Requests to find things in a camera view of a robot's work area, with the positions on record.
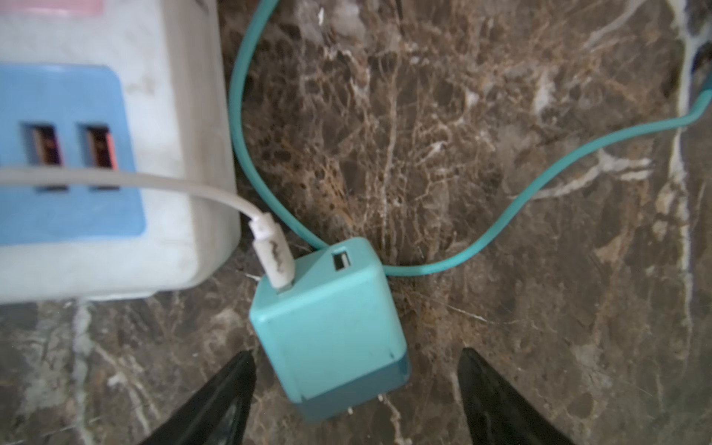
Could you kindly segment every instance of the power strip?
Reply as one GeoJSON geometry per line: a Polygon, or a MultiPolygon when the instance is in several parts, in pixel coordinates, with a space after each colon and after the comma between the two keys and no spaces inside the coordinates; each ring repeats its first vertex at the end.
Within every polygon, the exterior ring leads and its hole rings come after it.
{"type": "MultiPolygon", "coordinates": [[[[216,0],[0,0],[0,167],[104,167],[235,192],[216,0]]],[[[193,286],[239,215],[119,187],[0,189],[0,303],[193,286]]]]}

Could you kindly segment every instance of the charging cable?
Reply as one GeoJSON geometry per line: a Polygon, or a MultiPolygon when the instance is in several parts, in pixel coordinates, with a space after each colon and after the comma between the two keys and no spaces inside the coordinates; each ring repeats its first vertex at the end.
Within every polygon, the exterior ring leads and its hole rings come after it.
{"type": "Polygon", "coordinates": [[[288,288],[294,281],[294,257],[281,226],[275,223],[271,214],[263,213],[256,205],[234,193],[184,179],[110,169],[0,168],[0,185],[2,186],[51,186],[57,184],[158,189],[185,193],[225,204],[250,218],[249,226],[255,237],[252,246],[272,287],[277,290],[288,288]]]}
{"type": "MultiPolygon", "coordinates": [[[[247,179],[252,183],[253,187],[260,195],[260,197],[267,203],[269,208],[274,212],[274,214],[284,221],[284,223],[292,229],[297,235],[302,239],[307,241],[311,246],[316,249],[327,248],[329,245],[325,243],[322,239],[316,236],[312,231],[307,229],[304,224],[302,224],[298,219],[292,215],[286,207],[282,205],[281,202],[274,196],[272,191],[270,191],[267,184],[262,180],[257,169],[255,168],[252,159],[250,159],[250,154],[247,150],[247,145],[245,143],[245,137],[242,133],[242,98],[245,88],[245,80],[247,79],[247,71],[252,60],[252,55],[255,52],[259,38],[264,30],[267,21],[270,18],[273,10],[279,3],[279,0],[262,0],[260,1],[255,14],[252,16],[245,36],[242,39],[240,49],[237,53],[237,59],[235,60],[235,68],[232,71],[232,77],[230,80],[230,93],[229,93],[229,113],[230,113],[230,131],[232,133],[232,143],[237,156],[237,160],[240,162],[243,172],[247,179]]],[[[559,173],[567,169],[571,164],[578,161],[584,156],[590,155],[591,153],[607,147],[608,145],[614,144],[616,142],[625,141],[631,139],[632,137],[638,137],[642,135],[649,135],[655,132],[661,132],[664,130],[671,130],[674,128],[684,127],[695,122],[702,116],[705,109],[709,106],[712,101],[712,73],[708,75],[705,81],[702,91],[697,97],[691,111],[688,115],[677,117],[669,120],[662,120],[659,122],[652,122],[643,125],[636,125],[634,127],[626,128],[624,130],[616,131],[610,135],[601,137],[592,142],[579,147],[563,158],[559,159],[554,165],[546,169],[538,178],[524,189],[519,196],[512,201],[511,204],[504,210],[502,215],[492,224],[492,227],[487,229],[487,231],[473,244],[462,252],[452,256],[443,261],[438,261],[436,263],[424,264],[422,266],[383,266],[383,269],[388,276],[421,276],[428,275],[430,273],[437,273],[446,271],[447,269],[453,268],[462,264],[463,262],[469,260],[479,251],[485,248],[492,240],[494,240],[497,235],[499,235],[502,230],[509,224],[509,222],[514,218],[514,216],[519,213],[519,211],[524,207],[536,192],[541,190],[551,179],[556,177],[559,173]]]]}

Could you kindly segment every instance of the teal charger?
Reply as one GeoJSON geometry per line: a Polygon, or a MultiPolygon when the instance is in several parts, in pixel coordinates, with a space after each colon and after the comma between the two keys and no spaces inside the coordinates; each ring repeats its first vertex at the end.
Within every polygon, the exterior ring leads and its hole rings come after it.
{"type": "Polygon", "coordinates": [[[332,417],[410,378],[407,345],[383,265],[352,238],[297,259],[294,285],[263,277],[250,321],[282,388],[308,422],[332,417]]]}

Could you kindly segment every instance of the white plastic casing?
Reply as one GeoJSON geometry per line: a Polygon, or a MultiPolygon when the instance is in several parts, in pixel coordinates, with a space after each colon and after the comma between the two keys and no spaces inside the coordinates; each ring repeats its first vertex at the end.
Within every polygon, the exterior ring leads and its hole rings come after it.
{"type": "MultiPolygon", "coordinates": [[[[112,68],[137,171],[234,192],[216,0],[102,3],[100,14],[85,16],[0,9],[0,61],[112,68]]],[[[0,303],[134,298],[194,286],[239,242],[233,209],[170,192],[141,195],[140,237],[0,246],[0,303]]]]}

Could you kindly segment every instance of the brown marble countertop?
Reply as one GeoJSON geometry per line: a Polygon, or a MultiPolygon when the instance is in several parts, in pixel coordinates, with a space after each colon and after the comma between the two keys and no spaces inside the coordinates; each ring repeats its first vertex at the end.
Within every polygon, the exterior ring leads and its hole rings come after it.
{"type": "MultiPolygon", "coordinates": [[[[255,5],[221,2],[228,73],[255,5]]],[[[565,153],[685,112],[712,68],[710,10],[283,0],[251,66],[246,138],[325,240],[365,236],[390,264],[446,258],[565,153]]],[[[589,156],[464,265],[392,279],[411,382],[316,426],[247,321],[261,271],[245,240],[197,288],[4,306],[0,445],[135,444],[246,348],[258,357],[247,445],[467,444],[463,346],[576,444],[709,445],[711,140],[707,112],[589,156]]],[[[242,178],[239,189],[255,197],[242,178]]]]}

